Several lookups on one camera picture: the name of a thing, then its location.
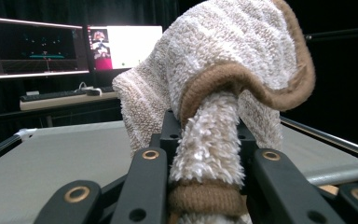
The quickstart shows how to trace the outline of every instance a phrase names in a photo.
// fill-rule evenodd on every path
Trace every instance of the monitor screen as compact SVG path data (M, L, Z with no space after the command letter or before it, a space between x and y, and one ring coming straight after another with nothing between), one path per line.
M0 78L87 74L81 26L0 19Z
M161 26L88 26L94 70L132 68L151 53Z

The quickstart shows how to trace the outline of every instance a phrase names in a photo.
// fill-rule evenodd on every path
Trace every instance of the black curtain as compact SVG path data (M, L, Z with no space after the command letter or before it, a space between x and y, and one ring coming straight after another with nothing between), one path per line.
M0 0L0 18L73 25L161 25L179 16L177 0Z

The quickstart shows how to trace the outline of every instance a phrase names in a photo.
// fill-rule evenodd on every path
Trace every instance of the dark background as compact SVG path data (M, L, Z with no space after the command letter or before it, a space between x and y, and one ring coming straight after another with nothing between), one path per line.
M202 1L189 0L0 0L0 18L73 25L161 25L163 29ZM308 41L316 88L303 105L282 112L296 120L358 144L358 1L288 0ZM341 31L350 30L350 35ZM108 86L123 71L92 76L0 82L6 111L19 109L18 95L31 88L66 91L81 81Z

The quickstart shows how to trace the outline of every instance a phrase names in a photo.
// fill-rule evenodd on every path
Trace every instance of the pink image on screen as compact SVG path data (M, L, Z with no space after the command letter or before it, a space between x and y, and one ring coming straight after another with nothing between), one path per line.
M95 60L95 69L96 70L107 70L112 69L112 61L110 58L99 58Z

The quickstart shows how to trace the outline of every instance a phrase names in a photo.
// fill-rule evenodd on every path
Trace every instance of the brown trim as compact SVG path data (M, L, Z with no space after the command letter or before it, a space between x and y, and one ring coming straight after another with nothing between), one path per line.
M264 105L281 111L292 109L308 99L314 88L315 75L304 36L292 9L282 0L274 0L274 4L282 11L289 34L295 42L297 72L289 81L288 87L273 90L238 63L211 66L186 83L179 102L182 128L189 118L194 117L201 101L214 91L232 91L239 95L242 91L249 90Z
M201 213L240 217L247 212L245 198L237 185L221 180L180 180L173 184L169 195L175 214Z

